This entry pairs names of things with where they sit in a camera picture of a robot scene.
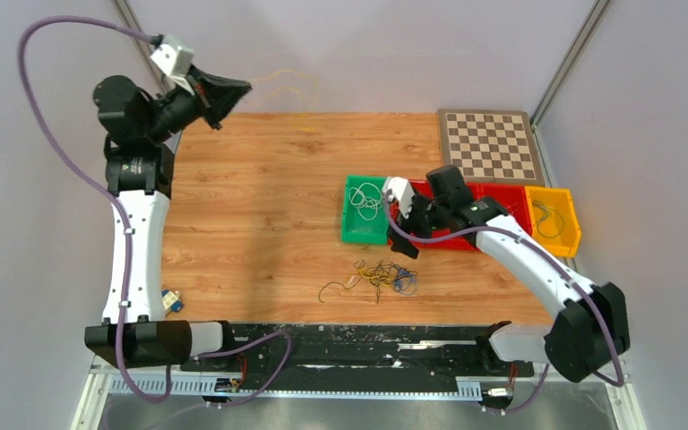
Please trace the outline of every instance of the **white cable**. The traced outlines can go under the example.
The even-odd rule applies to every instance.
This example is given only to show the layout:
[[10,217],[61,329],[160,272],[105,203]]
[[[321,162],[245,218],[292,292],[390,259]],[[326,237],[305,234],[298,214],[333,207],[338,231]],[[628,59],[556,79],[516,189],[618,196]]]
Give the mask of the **white cable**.
[[[363,193],[362,187],[364,186],[371,186],[375,190],[375,195],[377,195],[377,198],[374,197],[368,197],[366,196],[365,193]],[[357,208],[357,213],[360,214],[360,217],[366,221],[372,221],[378,216],[378,210],[383,207],[383,202],[381,202],[381,188],[366,182],[364,184],[361,184],[359,187],[350,187],[349,190],[347,191],[348,196],[349,196],[349,204]],[[355,202],[355,199],[359,197],[360,200],[359,202]],[[363,208],[366,209],[371,209],[374,210],[373,216],[368,218],[365,215],[363,215]]]

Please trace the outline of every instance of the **wooden table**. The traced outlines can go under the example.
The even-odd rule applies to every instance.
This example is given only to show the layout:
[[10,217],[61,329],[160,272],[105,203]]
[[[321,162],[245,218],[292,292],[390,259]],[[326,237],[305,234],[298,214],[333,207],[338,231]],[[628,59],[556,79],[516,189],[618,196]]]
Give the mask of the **wooden table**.
[[[162,281],[182,293],[175,318],[251,323],[548,323],[502,265],[474,252],[341,243],[347,175],[424,178],[440,164],[434,114],[232,115],[223,130],[185,130],[165,226]],[[394,261],[419,290],[366,281],[344,291],[352,263]]]

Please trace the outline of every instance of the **white wall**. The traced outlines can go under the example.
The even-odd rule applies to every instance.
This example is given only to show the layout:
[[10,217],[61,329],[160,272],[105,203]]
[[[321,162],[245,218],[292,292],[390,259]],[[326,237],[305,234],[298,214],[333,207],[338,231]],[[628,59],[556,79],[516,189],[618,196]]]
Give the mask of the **white wall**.
[[244,111],[536,108],[593,0],[131,0],[150,32],[196,48],[208,73],[257,83]]
[[[0,1],[0,428],[69,426],[91,359],[83,328],[99,322],[109,285],[108,203],[51,152],[17,75],[22,30],[60,13],[116,21],[106,1]],[[152,89],[133,46],[112,31],[59,24],[36,34],[28,56],[57,138],[101,179],[91,91],[116,73]]]
[[626,293],[650,428],[688,428],[688,1],[614,3],[541,135],[580,268]]

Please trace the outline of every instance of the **checkered board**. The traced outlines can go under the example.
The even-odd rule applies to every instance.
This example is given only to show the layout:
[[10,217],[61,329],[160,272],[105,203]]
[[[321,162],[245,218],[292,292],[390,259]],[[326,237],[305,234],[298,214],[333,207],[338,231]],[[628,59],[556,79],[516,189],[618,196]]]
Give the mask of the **checkered board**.
[[443,164],[466,181],[545,184],[526,112],[442,109],[439,124]]

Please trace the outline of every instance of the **gray floor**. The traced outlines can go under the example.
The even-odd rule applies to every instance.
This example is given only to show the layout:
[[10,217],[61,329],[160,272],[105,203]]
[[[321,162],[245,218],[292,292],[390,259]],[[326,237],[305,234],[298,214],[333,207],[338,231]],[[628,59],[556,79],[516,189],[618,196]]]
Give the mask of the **gray floor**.
[[[532,385],[516,385],[517,402]],[[201,399],[172,397],[151,405],[132,395],[110,397],[109,429],[616,429],[601,383],[548,383],[525,411],[506,417],[482,414],[475,404],[458,401],[255,399],[235,409],[200,408],[162,422]]]

